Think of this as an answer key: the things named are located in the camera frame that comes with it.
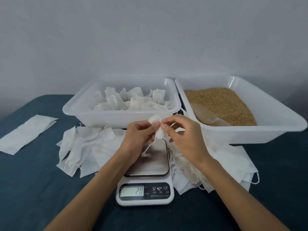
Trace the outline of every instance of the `blue tablecloth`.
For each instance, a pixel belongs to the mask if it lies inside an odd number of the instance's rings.
[[[66,175],[56,164],[63,132],[79,121],[62,112],[71,95],[38,97],[0,122],[0,138],[36,114],[59,118],[15,155],[0,152],[0,230],[43,230],[94,175]],[[250,193],[291,230],[308,230],[308,132],[244,145],[260,171]],[[175,192],[164,206],[121,207],[115,192],[94,230],[239,230],[216,192]]]

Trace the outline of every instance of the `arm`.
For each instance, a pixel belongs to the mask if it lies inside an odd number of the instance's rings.
[[[289,230],[208,153],[197,122],[174,115],[163,120],[161,127],[171,136],[170,142],[174,141],[187,160],[210,181],[241,230]],[[179,127],[185,131],[175,132]]]
[[[92,230],[110,194],[159,127],[148,121],[129,124],[119,150],[44,230]]]

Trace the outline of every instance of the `scoop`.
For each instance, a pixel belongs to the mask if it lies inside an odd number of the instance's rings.
[[[206,107],[196,103],[190,103],[190,106],[195,115],[204,123],[212,124],[215,123],[218,126],[232,126],[229,122],[226,122],[219,118],[215,113],[208,110]]]

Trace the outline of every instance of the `wall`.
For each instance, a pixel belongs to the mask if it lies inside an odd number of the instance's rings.
[[[308,117],[308,0],[0,0],[0,117],[92,78],[231,73]]]

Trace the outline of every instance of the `pile of grain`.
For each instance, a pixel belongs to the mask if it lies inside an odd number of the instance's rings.
[[[190,103],[203,105],[233,126],[257,125],[249,108],[234,91],[228,88],[209,88],[200,91],[184,90],[184,92]]]

